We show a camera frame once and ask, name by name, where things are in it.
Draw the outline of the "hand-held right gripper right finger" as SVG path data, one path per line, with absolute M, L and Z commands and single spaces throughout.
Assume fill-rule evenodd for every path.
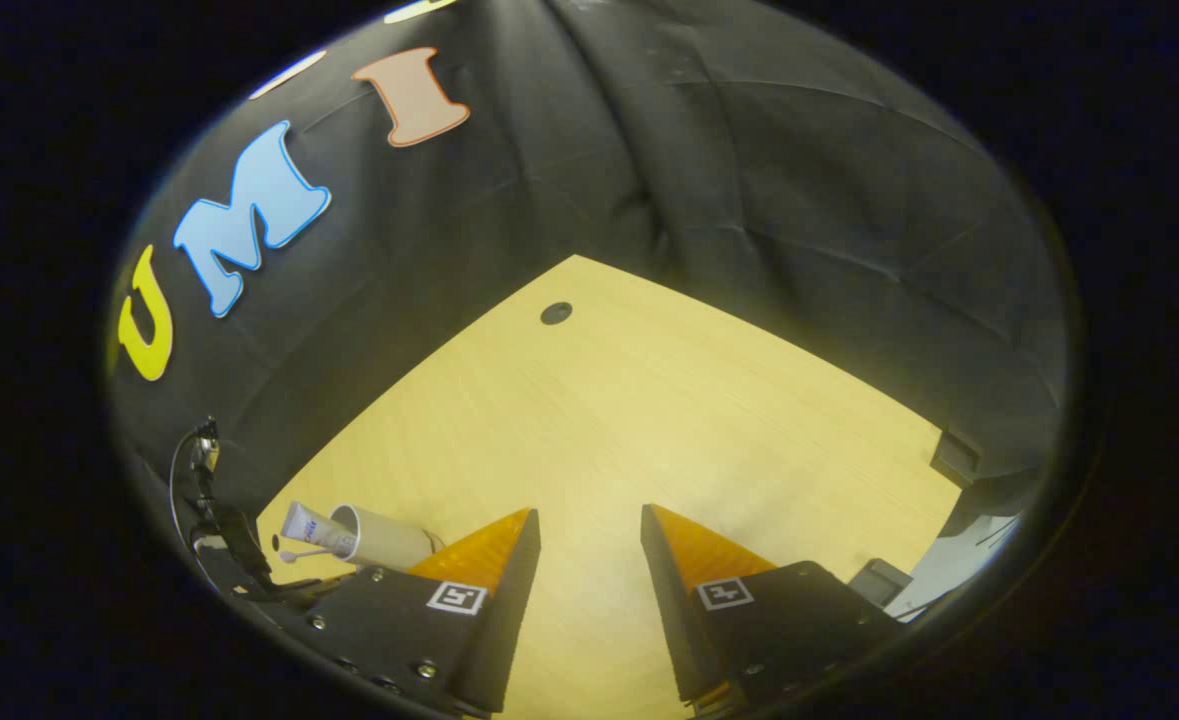
M 677 511 L 641 509 L 641 547 L 681 702 L 755 714 L 900 638 L 900 621 L 814 561 L 773 564 Z

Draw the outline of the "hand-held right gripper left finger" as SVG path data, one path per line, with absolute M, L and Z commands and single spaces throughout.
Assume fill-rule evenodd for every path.
M 281 597 L 279 626 L 433 716 L 499 714 L 540 550 L 538 511 L 511 511 L 414 569 L 370 566 L 301 584 Z

